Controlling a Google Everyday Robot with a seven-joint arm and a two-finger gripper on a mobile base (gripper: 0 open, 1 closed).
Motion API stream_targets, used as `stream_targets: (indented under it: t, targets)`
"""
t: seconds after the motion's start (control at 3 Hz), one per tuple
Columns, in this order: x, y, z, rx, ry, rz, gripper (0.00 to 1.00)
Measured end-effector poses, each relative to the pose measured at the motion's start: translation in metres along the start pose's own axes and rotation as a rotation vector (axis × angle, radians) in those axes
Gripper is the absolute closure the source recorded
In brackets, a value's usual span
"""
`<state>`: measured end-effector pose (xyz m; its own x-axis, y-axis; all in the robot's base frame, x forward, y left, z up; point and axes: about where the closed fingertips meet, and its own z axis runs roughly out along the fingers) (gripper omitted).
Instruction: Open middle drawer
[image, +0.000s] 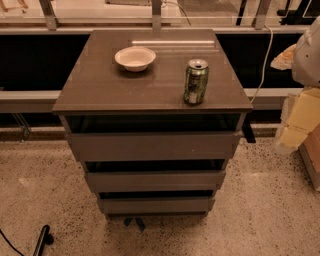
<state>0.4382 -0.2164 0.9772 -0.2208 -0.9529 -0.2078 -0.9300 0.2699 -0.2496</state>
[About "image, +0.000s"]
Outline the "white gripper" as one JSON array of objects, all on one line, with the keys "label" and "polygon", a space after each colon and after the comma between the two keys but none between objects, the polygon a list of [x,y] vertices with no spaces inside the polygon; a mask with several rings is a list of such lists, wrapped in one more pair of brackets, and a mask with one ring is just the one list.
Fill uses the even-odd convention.
[{"label": "white gripper", "polygon": [[[275,57],[270,66],[278,70],[292,68],[293,44]],[[281,123],[274,141],[275,151],[291,154],[306,140],[320,124],[320,89],[305,87],[299,95],[290,94],[283,103]]]}]

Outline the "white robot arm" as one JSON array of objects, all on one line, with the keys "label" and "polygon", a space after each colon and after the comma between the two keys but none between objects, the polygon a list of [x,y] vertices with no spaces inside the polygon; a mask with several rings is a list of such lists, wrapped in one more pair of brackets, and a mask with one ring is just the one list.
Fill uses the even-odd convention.
[{"label": "white robot arm", "polygon": [[291,154],[320,123],[320,17],[296,44],[280,53],[271,67],[292,71],[294,81],[304,86],[298,95],[284,101],[281,124],[275,135],[275,150]]}]

